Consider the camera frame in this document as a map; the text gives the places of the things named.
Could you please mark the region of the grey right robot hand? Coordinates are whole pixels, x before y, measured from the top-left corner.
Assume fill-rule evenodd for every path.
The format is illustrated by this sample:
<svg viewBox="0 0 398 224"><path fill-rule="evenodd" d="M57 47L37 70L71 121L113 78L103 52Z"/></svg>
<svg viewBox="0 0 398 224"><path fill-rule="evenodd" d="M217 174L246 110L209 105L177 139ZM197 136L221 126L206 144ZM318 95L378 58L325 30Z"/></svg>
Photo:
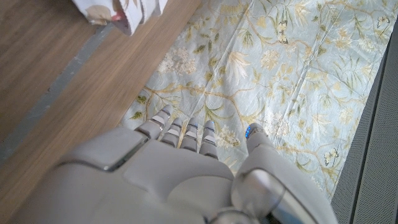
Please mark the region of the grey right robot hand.
<svg viewBox="0 0 398 224"><path fill-rule="evenodd" d="M215 125L171 120L165 106L65 154L12 223L336 223L329 201L248 126L237 172L218 159Z"/></svg>

